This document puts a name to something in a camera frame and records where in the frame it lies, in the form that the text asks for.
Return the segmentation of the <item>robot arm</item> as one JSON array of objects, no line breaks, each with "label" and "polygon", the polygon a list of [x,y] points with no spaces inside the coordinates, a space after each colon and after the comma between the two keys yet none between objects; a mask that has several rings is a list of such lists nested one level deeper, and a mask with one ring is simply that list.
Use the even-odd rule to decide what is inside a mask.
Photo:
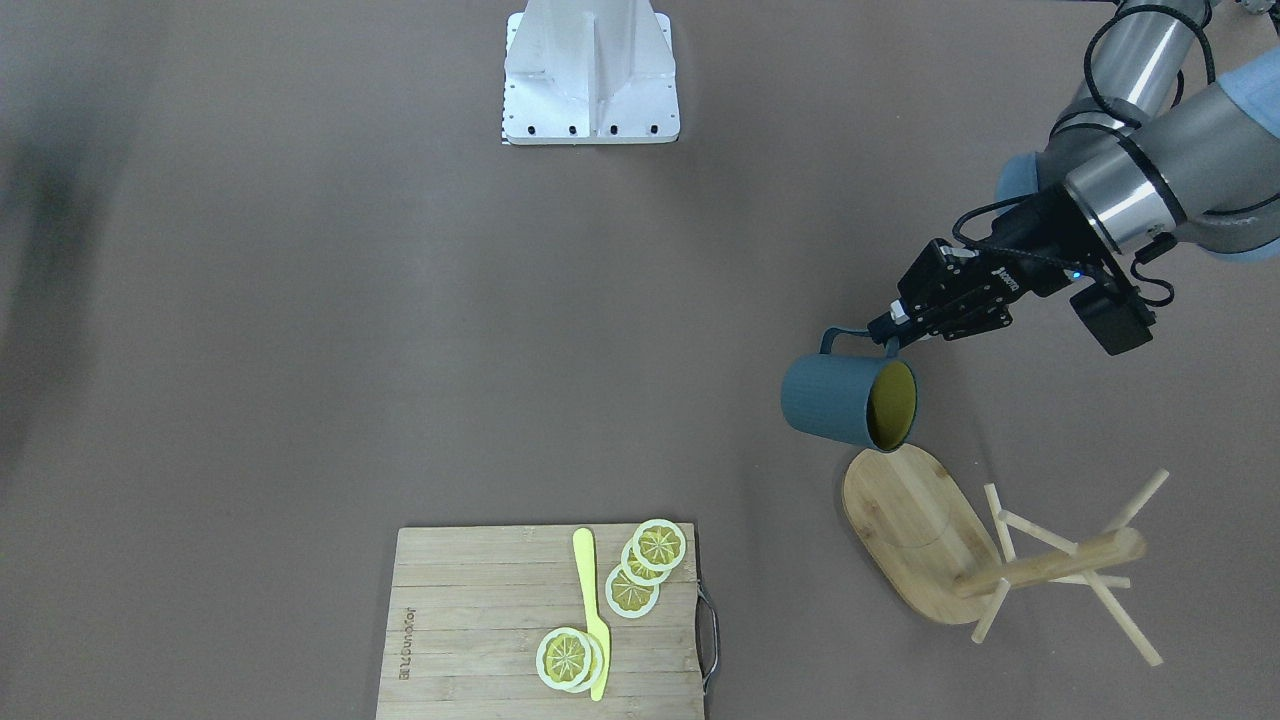
[{"label": "robot arm", "polygon": [[932,240],[863,334],[919,340],[1005,328],[1011,304],[1076,282],[1071,309],[1110,355],[1152,338],[1170,297],[1140,268],[1178,243],[1277,255],[1277,50],[1219,73],[1211,1],[1120,1],[1041,152],[1011,159],[995,202]]}]

